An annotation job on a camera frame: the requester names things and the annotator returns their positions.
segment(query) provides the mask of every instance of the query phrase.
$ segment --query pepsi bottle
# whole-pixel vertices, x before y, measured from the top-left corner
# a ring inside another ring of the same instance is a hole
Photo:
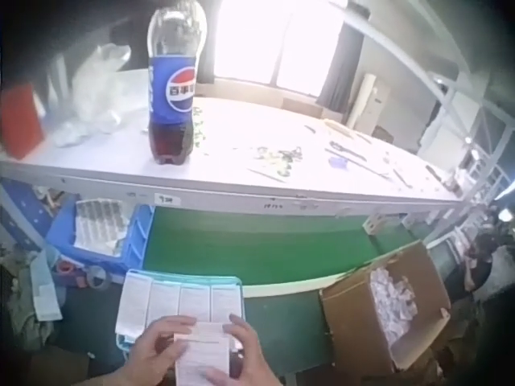
[[[193,150],[197,58],[206,34],[206,16],[196,0],[170,0],[150,21],[149,138],[159,164],[180,165]]]

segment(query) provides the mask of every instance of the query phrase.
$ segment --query pepsi label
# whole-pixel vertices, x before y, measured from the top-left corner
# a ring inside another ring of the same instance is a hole
[[[150,58],[150,121],[178,125],[192,119],[195,57],[166,55]]]

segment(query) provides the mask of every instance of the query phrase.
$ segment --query white workbench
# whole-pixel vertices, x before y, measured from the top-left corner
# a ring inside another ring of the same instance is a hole
[[[421,212],[459,202],[415,155],[375,138],[352,139],[312,117],[237,101],[197,98],[205,139],[184,165],[158,165],[144,131],[145,90],[141,95],[141,108],[126,113],[118,131],[65,148],[47,139],[22,161],[2,158],[1,176],[87,196],[281,216]],[[334,167],[338,157],[327,151],[331,140],[366,162],[347,154],[347,166]],[[290,177],[276,179],[250,170],[256,170],[259,146],[298,147],[303,159],[294,163]]]

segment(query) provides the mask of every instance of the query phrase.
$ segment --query hand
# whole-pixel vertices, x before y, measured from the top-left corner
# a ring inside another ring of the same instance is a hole
[[[174,334],[189,334],[196,320],[188,316],[168,316],[152,322],[136,339],[126,364],[115,372],[119,384],[155,386],[186,351],[186,342],[172,342]]]
[[[265,361],[258,334],[242,318],[230,316],[233,324],[224,325],[224,331],[243,345],[244,359],[240,378],[237,380],[215,368],[206,369],[205,378],[215,386],[281,386]]]

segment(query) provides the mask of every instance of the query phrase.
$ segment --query bright window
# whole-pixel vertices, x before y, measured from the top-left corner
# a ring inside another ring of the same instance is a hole
[[[215,76],[318,96],[343,15],[325,0],[224,0]]]

